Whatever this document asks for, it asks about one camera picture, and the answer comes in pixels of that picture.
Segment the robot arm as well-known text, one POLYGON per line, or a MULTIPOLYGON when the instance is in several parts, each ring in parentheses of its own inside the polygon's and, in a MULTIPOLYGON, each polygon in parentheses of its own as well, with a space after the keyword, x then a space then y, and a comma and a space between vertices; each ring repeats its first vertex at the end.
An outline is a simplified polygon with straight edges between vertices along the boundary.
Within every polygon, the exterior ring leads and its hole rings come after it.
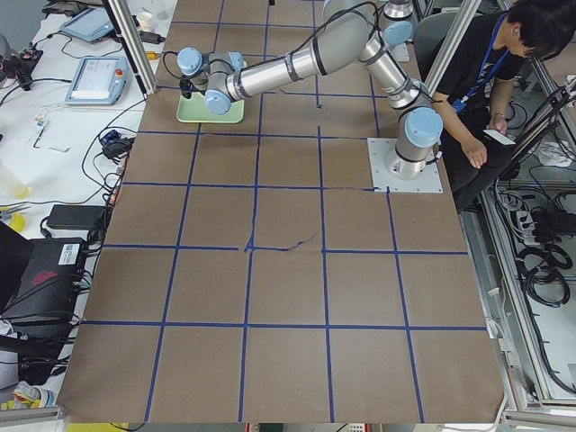
POLYGON ((428 157, 443 130, 431 107, 427 87, 406 74, 391 53, 393 46, 411 39, 408 20, 379 25, 379 6, 373 1, 327 1, 324 23, 298 48, 281 57, 247 66, 235 51, 202 53, 181 49, 176 62, 184 98, 204 97, 210 113, 224 115, 231 106, 255 95, 302 81, 328 76, 354 61, 362 64, 400 111, 399 136, 385 153, 385 168, 401 180, 412 180, 428 165, 428 157))

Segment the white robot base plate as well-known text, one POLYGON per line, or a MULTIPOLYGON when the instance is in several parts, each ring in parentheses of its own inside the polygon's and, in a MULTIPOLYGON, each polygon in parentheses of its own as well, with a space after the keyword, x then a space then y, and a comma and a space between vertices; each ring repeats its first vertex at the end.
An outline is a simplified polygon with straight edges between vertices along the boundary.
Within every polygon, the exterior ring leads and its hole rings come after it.
POLYGON ((393 194, 441 194, 444 189, 433 149, 423 161, 408 162, 396 154, 396 141, 367 139, 373 189, 393 194))

